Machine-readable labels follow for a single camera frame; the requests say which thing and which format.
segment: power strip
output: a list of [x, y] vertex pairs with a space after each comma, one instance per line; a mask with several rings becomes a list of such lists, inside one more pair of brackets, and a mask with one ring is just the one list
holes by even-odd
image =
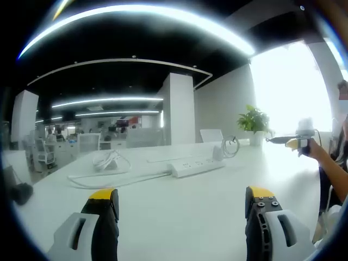
[[201, 172], [215, 170], [224, 167], [225, 165], [226, 163], [223, 160], [217, 161], [212, 158], [204, 158], [178, 160], [168, 164], [168, 167], [172, 171], [173, 177], [181, 178]]

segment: ceiling light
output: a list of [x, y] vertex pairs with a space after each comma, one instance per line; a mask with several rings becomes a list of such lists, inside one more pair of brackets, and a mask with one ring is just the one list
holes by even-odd
[[138, 111], [108, 111], [105, 113], [84, 113], [84, 114], [76, 114], [75, 116], [89, 116], [89, 115], [99, 115], [99, 114], [147, 114], [147, 113], [159, 113], [156, 110], [138, 110]]
[[111, 102], [111, 101], [163, 101], [162, 98], [146, 98], [146, 97], [119, 97], [119, 98], [104, 98], [104, 99], [95, 99], [95, 100], [84, 100], [77, 102], [68, 102], [53, 105], [52, 108], [73, 105], [73, 104], [82, 104], [82, 103], [90, 103], [90, 102]]
[[201, 30], [205, 30], [208, 33], [215, 35], [216, 37], [228, 42], [232, 46], [240, 49], [247, 55], [252, 55], [255, 50], [254, 48], [244, 41], [241, 37], [234, 34], [232, 31], [228, 30], [227, 28], [211, 21], [206, 18], [200, 17], [198, 15], [195, 15], [193, 13], [189, 13], [187, 11], [183, 11], [180, 9], [175, 8], [168, 8], [168, 7], [159, 7], [159, 6], [153, 6], [153, 5], [141, 5], [141, 4], [126, 4], [126, 5], [112, 5], [109, 7], [101, 7], [92, 9], [89, 11], [85, 11], [73, 16], [70, 16], [66, 19], [63, 19], [54, 25], [48, 27], [46, 30], [41, 32], [38, 36], [36, 36], [20, 53], [18, 56], [18, 59], [26, 52], [28, 51], [34, 44], [36, 44], [38, 41], [40, 41], [42, 38], [46, 37], [48, 34], [52, 33], [53, 31], [59, 29], [60, 27], [63, 27], [73, 21], [98, 15], [98, 14], [104, 14], [104, 13], [112, 13], [112, 12], [135, 12], [135, 13], [147, 13], [147, 14], [156, 14], [161, 16], [166, 16], [169, 18], [172, 18], [174, 20], [179, 20], [187, 24], [191, 24], [195, 27], [199, 27]]

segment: led light strip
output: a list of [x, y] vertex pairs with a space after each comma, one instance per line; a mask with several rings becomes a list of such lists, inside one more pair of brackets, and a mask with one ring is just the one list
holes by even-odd
[[51, 118], [51, 120], [58, 120], [58, 119], [62, 119], [63, 117], [54, 117], [54, 118]]
[[40, 41], [42, 38], [52, 33], [53, 31], [59, 29], [60, 27], [63, 27], [73, 21], [76, 21], [88, 16], [104, 14], [104, 13], [112, 13], [112, 12], [122, 12], [122, 11], [136, 12], [136, 13], [150, 13], [150, 14], [162, 15], [175, 20], [179, 20], [187, 24], [197, 26], [200, 29], [215, 35], [216, 37], [221, 38], [224, 41], [227, 41], [229, 44], [240, 49], [247, 55], [252, 55], [255, 52], [254, 48], [249, 43], [244, 41], [242, 38], [240, 38], [236, 34], [232, 33], [227, 28], [224, 28], [223, 26], [213, 21], [210, 21], [206, 18], [200, 17], [198, 15], [195, 15], [180, 9], [174, 9], [174, 8], [168, 8], [168, 7], [158, 7], [158, 6], [140, 5], [140, 4], [130, 4], [130, 5], [126, 4], [126, 5], [112, 5], [109, 7], [92, 9], [86, 12], [82, 12], [80, 14], [70, 16], [64, 20], [57, 22], [56, 24], [48, 27], [46, 30], [44, 30], [38, 36], [36, 36], [22, 50], [22, 52], [18, 56], [18, 59], [26, 51], [28, 51], [34, 44], [36, 44], [38, 41]]
[[163, 101], [162, 98], [145, 98], [145, 97], [119, 97], [119, 98], [103, 98], [103, 99], [95, 99], [95, 100], [84, 100], [77, 102], [68, 102], [53, 105], [52, 108], [73, 105], [73, 104], [81, 104], [81, 103], [90, 103], [90, 102], [110, 102], [110, 101]]
[[201, 86], [203, 83], [205, 83], [207, 80], [209, 80], [213, 74], [210, 72], [206, 72], [206, 71], [202, 71], [200, 69], [197, 68], [193, 68], [193, 67], [189, 67], [189, 66], [185, 66], [185, 65], [181, 65], [181, 64], [174, 64], [174, 63], [169, 63], [167, 61], [157, 61], [157, 60], [149, 60], [149, 59], [138, 59], [138, 58], [111, 58], [111, 59], [100, 59], [100, 60], [92, 60], [92, 61], [83, 61], [81, 63], [76, 63], [76, 64], [70, 64], [67, 66], [63, 66], [61, 68], [55, 69], [53, 71], [47, 72], [39, 77], [36, 77], [34, 80], [32, 80], [30, 83], [27, 84], [27, 86], [35, 83], [36, 81], [43, 79], [51, 74], [54, 74], [56, 72], [60, 72], [63, 70], [67, 70], [70, 68], [74, 68], [77, 66], [83, 66], [83, 65], [90, 65], [90, 64], [99, 64], [99, 63], [118, 63], [118, 62], [134, 62], [134, 63], [150, 63], [150, 64], [161, 64], [161, 65], [168, 65], [168, 66], [173, 66], [173, 67], [178, 67], [178, 68], [183, 68], [183, 69], [187, 69], [190, 71], [194, 71], [194, 72], [199, 72], [202, 74], [207, 75], [207, 77], [203, 80], [201, 80], [199, 83], [197, 83], [194, 86], [194, 90], [197, 89], [199, 86]]
[[139, 110], [139, 111], [108, 111], [105, 113], [84, 113], [84, 114], [76, 114], [75, 116], [89, 116], [89, 115], [99, 115], [99, 114], [147, 114], [147, 113], [159, 113], [156, 110]]

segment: white cable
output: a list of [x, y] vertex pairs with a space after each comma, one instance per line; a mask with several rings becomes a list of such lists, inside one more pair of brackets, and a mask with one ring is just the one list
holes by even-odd
[[[231, 145], [231, 142], [237, 143], [236, 151], [230, 152], [226, 147], [226, 142], [228, 142], [230, 145]], [[234, 135], [229, 135], [225, 137], [221, 143], [221, 149], [225, 158], [233, 158], [239, 151], [239, 147], [240, 147], [239, 140]]]
[[[109, 165], [112, 165], [111, 167], [113, 168], [117, 168], [116, 160], [120, 157], [121, 155], [118, 151], [112, 150], [95, 156], [93, 159], [93, 166], [98, 172], [105, 170]], [[130, 162], [127, 159], [125, 160], [129, 163], [129, 168], [131, 168]]]
[[101, 156], [96, 156], [94, 157], [93, 159], [93, 165], [94, 165], [94, 168], [97, 170], [97, 171], [102, 171], [102, 170], [105, 170], [109, 164], [118, 159], [118, 158], [122, 158], [124, 159], [128, 165], [129, 165], [129, 168], [127, 170], [123, 170], [123, 171], [116, 171], [116, 172], [113, 172], [113, 173], [98, 173], [98, 174], [93, 174], [93, 175], [82, 175], [82, 176], [67, 176], [66, 178], [68, 180], [70, 180], [72, 183], [75, 183], [79, 186], [82, 186], [82, 187], [87, 187], [87, 188], [91, 188], [91, 186], [88, 186], [88, 185], [85, 185], [83, 183], [80, 183], [80, 182], [77, 182], [75, 179], [79, 179], [79, 178], [89, 178], [89, 177], [104, 177], [104, 176], [113, 176], [113, 175], [119, 175], [119, 174], [124, 174], [124, 173], [128, 173], [131, 168], [132, 168], [132, 165], [131, 163], [129, 162], [128, 159], [126, 159], [124, 156], [122, 156], [118, 151], [115, 151], [115, 150], [112, 150], [110, 152], [107, 152], [107, 153], [104, 153], [102, 154]]
[[159, 172], [157, 174], [151, 174], [152, 175], [157, 175], [155, 177], [149, 177], [149, 178], [144, 178], [144, 179], [140, 179], [138, 181], [132, 181], [132, 182], [129, 182], [129, 183], [125, 183], [125, 184], [121, 184], [121, 185], [118, 185], [118, 186], [115, 186], [115, 185], [110, 185], [111, 183], [114, 183], [114, 182], [110, 182], [108, 184], [105, 184], [105, 185], [101, 185], [101, 186], [88, 186], [88, 185], [85, 185], [85, 184], [81, 184], [81, 183], [78, 183], [76, 181], [72, 181], [71, 179], [69, 179], [70, 181], [74, 182], [75, 184], [78, 184], [80, 185], [81, 187], [76, 187], [76, 186], [73, 186], [74, 188], [77, 188], [77, 189], [109, 189], [109, 188], [120, 188], [120, 187], [123, 187], [123, 186], [127, 186], [127, 185], [131, 185], [131, 184], [134, 184], [134, 183], [138, 183], [138, 182], [142, 182], [142, 181], [149, 181], [150, 179], [155, 179], [155, 178], [160, 178], [160, 177], [165, 177], [165, 176], [169, 176], [171, 175], [170, 173], [167, 173], [168, 171], [164, 171], [164, 172]]
[[117, 160], [119, 158], [124, 159], [128, 163], [129, 168], [127, 170], [113, 172], [113, 173], [99, 173], [99, 174], [93, 174], [93, 175], [87, 175], [87, 176], [86, 175], [83, 175], [83, 176], [67, 176], [67, 179], [69, 181], [71, 181], [72, 183], [78, 185], [79, 187], [77, 187], [77, 186], [74, 186], [74, 187], [75, 188], [79, 188], [79, 189], [107, 189], [107, 188], [119, 188], [119, 187], [122, 187], [122, 186], [125, 186], [125, 185], [130, 185], [130, 184], [134, 184], [134, 183], [137, 183], [137, 182], [147, 181], [147, 180], [150, 180], [150, 179], [160, 178], [160, 177], [164, 177], [164, 176], [170, 175], [170, 173], [168, 173], [168, 171], [162, 171], [162, 172], [158, 172], [156, 174], [151, 174], [150, 175], [150, 176], [156, 175], [155, 177], [147, 177], [147, 178], [144, 178], [144, 179], [141, 179], [141, 180], [138, 180], [138, 181], [133, 181], [133, 182], [129, 182], [129, 183], [126, 183], [126, 184], [121, 184], [119, 186], [111, 185], [111, 184], [115, 183], [115, 181], [109, 182], [109, 183], [104, 184], [104, 185], [98, 185], [98, 186], [86, 185], [86, 184], [83, 184], [81, 182], [76, 181], [76, 179], [80, 179], [80, 178], [105, 177], [105, 176], [114, 176], [114, 175], [120, 175], [120, 174], [128, 173], [131, 170], [131, 168], [132, 168], [132, 164], [129, 162], [129, 160], [127, 158], [125, 158], [122, 154], [119, 153], [119, 151], [116, 151], [116, 150], [112, 150], [110, 152], [106, 152], [104, 154], [95, 156], [94, 159], [93, 159], [93, 165], [94, 165], [94, 168], [97, 171], [103, 171], [110, 164], [112, 164], [113, 161], [115, 161], [115, 160]]

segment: window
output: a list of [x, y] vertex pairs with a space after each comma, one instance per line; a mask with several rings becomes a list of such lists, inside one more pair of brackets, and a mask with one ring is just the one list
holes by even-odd
[[300, 119], [330, 132], [331, 107], [319, 68], [303, 41], [261, 53], [251, 59], [257, 107], [270, 116], [278, 135], [294, 134]]

